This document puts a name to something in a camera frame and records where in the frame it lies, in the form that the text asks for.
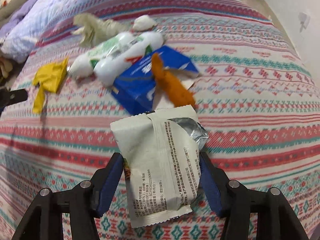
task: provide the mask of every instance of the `blue tissue box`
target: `blue tissue box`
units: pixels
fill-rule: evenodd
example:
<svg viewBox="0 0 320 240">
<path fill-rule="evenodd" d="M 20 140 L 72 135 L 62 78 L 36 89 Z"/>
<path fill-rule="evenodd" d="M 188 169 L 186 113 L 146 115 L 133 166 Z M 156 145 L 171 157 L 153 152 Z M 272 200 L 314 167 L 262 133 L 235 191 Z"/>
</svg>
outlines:
<svg viewBox="0 0 320 240">
<path fill-rule="evenodd" d="M 124 71 L 113 83 L 111 94 L 132 115 L 152 111 L 156 82 L 151 71 L 151 56 L 159 53 L 164 66 L 183 70 L 189 77 L 197 77 L 199 71 L 190 58 L 168 46 L 153 51 Z"/>
</svg>

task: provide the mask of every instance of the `snack bag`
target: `snack bag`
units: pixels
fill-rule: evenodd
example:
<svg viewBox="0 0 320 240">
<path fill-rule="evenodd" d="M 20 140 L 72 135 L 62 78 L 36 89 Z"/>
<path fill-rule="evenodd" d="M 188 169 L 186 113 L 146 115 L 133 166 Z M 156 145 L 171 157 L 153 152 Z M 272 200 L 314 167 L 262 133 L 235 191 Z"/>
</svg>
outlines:
<svg viewBox="0 0 320 240">
<path fill-rule="evenodd" d="M 193 139 L 188 131 L 201 127 L 197 122 L 194 109 L 182 106 L 111 123 L 124 157 L 133 228 L 192 212 L 190 204 L 196 198 L 200 179 L 198 142 L 203 137 Z"/>
<path fill-rule="evenodd" d="M 79 55 L 68 69 L 69 75 L 73 78 L 84 78 L 90 76 L 93 73 L 93 69 L 101 59 L 107 57 L 112 50 L 125 46 L 132 40 L 134 40 L 132 33 L 119 33 L 117 36 L 99 44 L 84 54 Z"/>
<path fill-rule="evenodd" d="M 100 60 L 93 72 L 105 86 L 112 86 L 116 77 L 145 55 L 159 49 L 164 43 L 162 32 L 144 32 L 127 46 L 118 46 Z"/>
</svg>

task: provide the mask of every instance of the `blue gripper pad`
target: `blue gripper pad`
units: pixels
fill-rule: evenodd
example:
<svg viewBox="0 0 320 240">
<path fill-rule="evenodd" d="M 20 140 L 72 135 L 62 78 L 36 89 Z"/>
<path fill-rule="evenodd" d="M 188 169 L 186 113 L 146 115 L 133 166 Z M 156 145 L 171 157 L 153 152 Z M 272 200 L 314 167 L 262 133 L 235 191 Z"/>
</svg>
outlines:
<svg viewBox="0 0 320 240">
<path fill-rule="evenodd" d="M 102 217 L 105 212 L 109 210 L 113 196 L 118 187 L 119 180 L 123 171 L 123 158 L 118 156 L 113 164 L 110 173 L 100 190 L 99 205 L 96 212 Z"/>
<path fill-rule="evenodd" d="M 204 189 L 205 196 L 207 197 L 209 206 L 212 211 L 214 211 L 218 216 L 220 216 L 222 212 L 221 194 L 216 183 L 213 180 L 210 168 L 207 166 L 206 162 L 204 161 L 204 158 L 201 155 L 200 169 L 200 182 Z"/>
</svg>

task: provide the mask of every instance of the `patterned bedsheet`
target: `patterned bedsheet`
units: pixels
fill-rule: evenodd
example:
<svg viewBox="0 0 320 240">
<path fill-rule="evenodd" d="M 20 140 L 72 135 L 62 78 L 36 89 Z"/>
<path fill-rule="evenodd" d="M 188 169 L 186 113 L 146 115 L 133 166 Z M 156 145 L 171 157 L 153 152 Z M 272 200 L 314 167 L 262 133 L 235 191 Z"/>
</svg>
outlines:
<svg viewBox="0 0 320 240">
<path fill-rule="evenodd" d="M 0 239 L 10 239 L 43 187 L 70 189 L 104 167 L 117 145 L 110 123 L 128 114 L 94 78 L 67 78 L 48 95 L 41 116 L 32 113 L 43 64 L 83 49 L 70 36 L 72 17 L 89 11 L 132 22 L 150 14 L 167 44 L 190 56 L 202 76 L 195 93 L 199 120 L 209 131 L 212 162 L 230 178 L 266 191 L 278 187 L 310 236 L 319 223 L 319 88 L 272 23 L 238 0 L 69 0 L 53 18 L 14 84 L 29 99 L 7 107 L 0 119 Z M 211 212 L 203 190 L 193 212 L 132 229 L 124 178 L 110 210 L 96 220 L 101 239 L 219 239 L 224 220 Z M 256 232 L 250 222 L 250 238 Z M 71 239 L 63 215 L 65 239 Z"/>
</svg>

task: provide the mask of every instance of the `metal screw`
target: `metal screw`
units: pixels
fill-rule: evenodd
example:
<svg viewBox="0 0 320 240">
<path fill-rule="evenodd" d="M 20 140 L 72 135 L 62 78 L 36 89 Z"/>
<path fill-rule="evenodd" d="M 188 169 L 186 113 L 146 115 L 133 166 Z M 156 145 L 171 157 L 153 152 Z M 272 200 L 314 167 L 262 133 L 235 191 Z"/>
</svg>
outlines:
<svg viewBox="0 0 320 240">
<path fill-rule="evenodd" d="M 87 187 L 90 187 L 91 186 L 91 182 L 90 180 L 84 180 L 80 183 L 80 187 L 82 188 L 87 188 Z"/>
<path fill-rule="evenodd" d="M 50 193 L 50 190 L 48 190 L 47 188 L 43 188 L 40 191 L 40 195 L 43 196 L 43 197 L 47 196 L 49 193 Z"/>
<path fill-rule="evenodd" d="M 240 186 L 240 183 L 236 180 L 230 180 L 229 181 L 229 186 L 230 187 L 239 187 Z"/>
<path fill-rule="evenodd" d="M 276 188 L 276 187 L 272 187 L 270 189 L 270 192 L 271 192 L 272 195 L 275 195 L 275 196 L 280 195 L 280 190 L 278 188 Z"/>
</svg>

